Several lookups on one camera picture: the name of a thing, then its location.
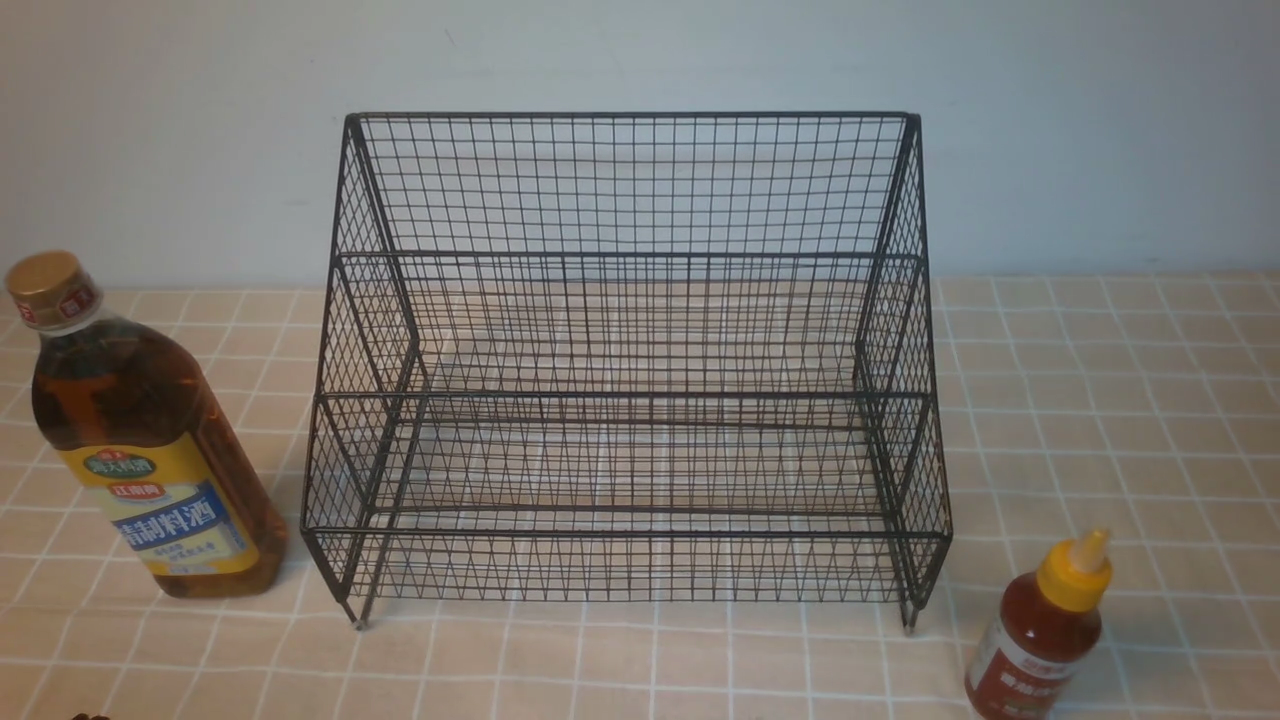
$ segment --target amber liquid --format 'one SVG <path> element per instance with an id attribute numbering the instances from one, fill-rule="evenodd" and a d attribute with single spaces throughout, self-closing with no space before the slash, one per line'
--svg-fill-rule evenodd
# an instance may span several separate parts
<path id="1" fill-rule="evenodd" d="M 70 334 L 42 333 L 31 401 L 36 424 L 56 450 L 160 447 L 191 433 L 257 546 L 259 561 L 241 573 L 155 575 L 156 583 L 173 597 L 246 596 L 271 585 L 284 557 L 284 520 L 200 365 L 180 345 L 108 313 Z"/>
<path id="2" fill-rule="evenodd" d="M 1000 619 L 1009 637 L 1023 650 L 1050 662 L 1075 662 L 1093 650 L 1102 637 L 1102 615 L 1094 607 L 1088 612 L 1064 610 L 1044 597 L 1036 583 L 1036 573 L 1014 578 L 1000 601 Z M 965 693 L 984 720 L 1018 720 L 988 708 L 996 698 L 979 694 L 965 682 Z"/>

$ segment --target two-tier wire shelf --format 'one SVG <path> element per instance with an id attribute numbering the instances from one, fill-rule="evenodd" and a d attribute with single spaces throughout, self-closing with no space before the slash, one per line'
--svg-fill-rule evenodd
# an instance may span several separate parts
<path id="1" fill-rule="evenodd" d="M 380 596 L 896 602 L 951 542 L 919 117 L 347 118 L 302 537 Z"/>

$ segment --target yellow nozzle cap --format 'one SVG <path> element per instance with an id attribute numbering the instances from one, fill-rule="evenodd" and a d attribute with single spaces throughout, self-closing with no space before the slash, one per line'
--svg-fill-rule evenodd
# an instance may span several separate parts
<path id="1" fill-rule="evenodd" d="M 1053 546 L 1036 571 L 1036 584 L 1046 600 L 1062 610 L 1088 612 L 1097 607 L 1111 583 L 1107 543 L 1111 533 L 1103 528 L 1085 533 L 1078 541 Z"/>

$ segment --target wire mesh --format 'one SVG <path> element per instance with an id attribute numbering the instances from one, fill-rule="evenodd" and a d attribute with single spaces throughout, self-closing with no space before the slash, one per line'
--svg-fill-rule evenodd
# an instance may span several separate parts
<path id="1" fill-rule="evenodd" d="M 302 533 L 334 597 L 864 600 L 951 539 L 919 119 L 361 114 Z"/>

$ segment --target sauce bottle label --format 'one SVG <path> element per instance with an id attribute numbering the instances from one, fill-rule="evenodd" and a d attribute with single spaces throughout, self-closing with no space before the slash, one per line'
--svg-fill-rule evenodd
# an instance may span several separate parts
<path id="1" fill-rule="evenodd" d="M 218 575 L 257 562 L 257 546 L 189 433 L 161 447 L 59 455 L 151 574 Z"/>
<path id="2" fill-rule="evenodd" d="M 988 716 L 1038 720 L 1075 675 L 1080 661 L 1051 662 L 1027 652 L 1000 618 L 987 628 L 969 664 L 965 684 Z"/>

